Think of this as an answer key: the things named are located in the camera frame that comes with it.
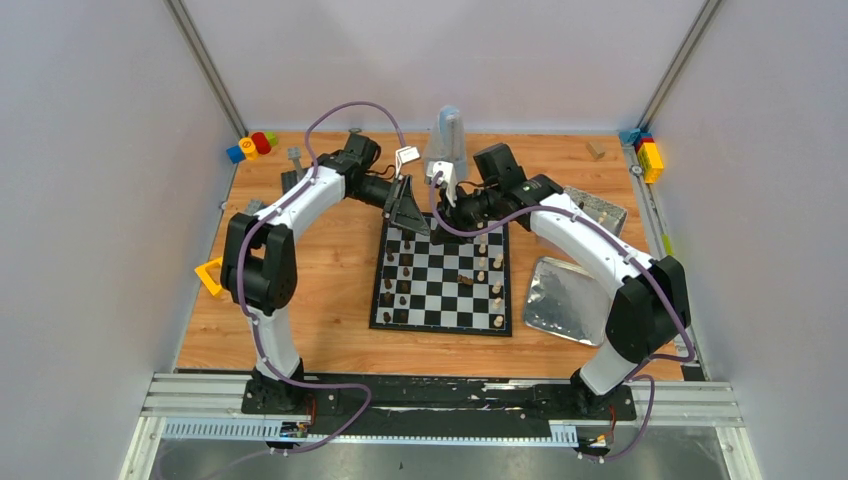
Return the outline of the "black white chessboard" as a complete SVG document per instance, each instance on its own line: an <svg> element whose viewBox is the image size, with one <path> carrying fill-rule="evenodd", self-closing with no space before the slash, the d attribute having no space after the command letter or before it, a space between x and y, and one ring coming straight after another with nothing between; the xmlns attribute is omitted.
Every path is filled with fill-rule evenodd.
<svg viewBox="0 0 848 480"><path fill-rule="evenodd" d="M472 278L471 286L457 276ZM392 322L383 322L390 312ZM493 326L502 315L504 325ZM502 225L470 243L431 244L385 222L382 226L371 329L512 335L510 233Z"/></svg>

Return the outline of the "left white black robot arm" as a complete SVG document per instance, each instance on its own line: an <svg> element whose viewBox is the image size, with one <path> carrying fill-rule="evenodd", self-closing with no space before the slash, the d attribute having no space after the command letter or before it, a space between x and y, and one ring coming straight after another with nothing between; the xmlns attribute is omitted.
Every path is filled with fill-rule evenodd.
<svg viewBox="0 0 848 480"><path fill-rule="evenodd" d="M220 281L253 335L257 361L248 385L255 397L267 394L283 413L298 411L308 388L288 318L297 285L297 240L345 198L381 209L389 224L405 233L430 232L409 178L387 180L371 173L380 154L377 142L352 133L342 149L320 155L294 190L254 215L235 214L227 226Z"/></svg>

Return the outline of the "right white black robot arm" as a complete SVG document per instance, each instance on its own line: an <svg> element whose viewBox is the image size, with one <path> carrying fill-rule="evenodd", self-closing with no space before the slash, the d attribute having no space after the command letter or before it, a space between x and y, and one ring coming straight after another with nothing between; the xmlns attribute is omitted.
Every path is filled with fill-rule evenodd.
<svg viewBox="0 0 848 480"><path fill-rule="evenodd" d="M458 243L516 222L576 261L611 300L601 346L572 376L577 413L601 414L610 392L662 359L660 348L675 337L693 347L685 270L677 259L655 259L611 234L548 176L527 177L504 143L473 160L483 185L471 193L460 187L454 163L428 161L429 201L438 224L432 240Z"/></svg>

